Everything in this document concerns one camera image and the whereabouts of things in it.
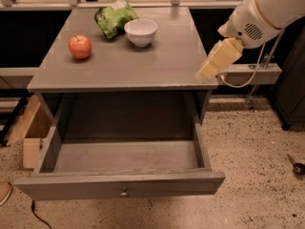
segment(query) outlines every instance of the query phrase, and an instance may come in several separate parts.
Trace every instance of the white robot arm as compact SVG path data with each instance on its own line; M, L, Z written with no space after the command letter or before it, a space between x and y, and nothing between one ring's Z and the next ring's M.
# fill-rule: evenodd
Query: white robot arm
M228 38L214 46L197 78L206 82L215 77L241 57L244 48L260 47L303 16L305 0L244 0L219 28Z
M240 39L245 49L257 48L305 16L305 0L244 0L219 28L224 37Z

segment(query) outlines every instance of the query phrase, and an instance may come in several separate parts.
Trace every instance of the drawer front panel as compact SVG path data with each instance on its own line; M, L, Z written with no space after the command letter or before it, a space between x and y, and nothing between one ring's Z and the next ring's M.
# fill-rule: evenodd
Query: drawer front panel
M148 198L213 195L223 173L196 172L167 175L20 178L15 186L35 200Z

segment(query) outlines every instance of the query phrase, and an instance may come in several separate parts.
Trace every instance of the white bowl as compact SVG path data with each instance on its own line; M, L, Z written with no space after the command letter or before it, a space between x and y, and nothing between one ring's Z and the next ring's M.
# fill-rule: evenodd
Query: white bowl
M149 45L158 29L157 24L149 19L134 19L126 23L124 30L130 41L137 47Z

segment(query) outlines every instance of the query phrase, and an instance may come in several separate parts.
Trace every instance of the speckled floor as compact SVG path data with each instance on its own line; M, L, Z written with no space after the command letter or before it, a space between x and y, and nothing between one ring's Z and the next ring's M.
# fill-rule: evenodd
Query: speckled floor
M52 228L305 228L305 179L287 154L305 163L305 129L281 129L268 100L249 112L240 101L212 99L202 132L212 167L226 179L215 196L38 201ZM0 149L0 182L26 177L22 145ZM31 199L14 189L0 207L0 228L47 228Z

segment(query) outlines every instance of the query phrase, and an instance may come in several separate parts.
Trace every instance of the apple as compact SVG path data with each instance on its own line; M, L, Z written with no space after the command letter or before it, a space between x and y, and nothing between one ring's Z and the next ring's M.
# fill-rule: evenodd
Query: apple
M77 59L84 59L92 54L92 43L85 35L75 35L69 40L69 50Z

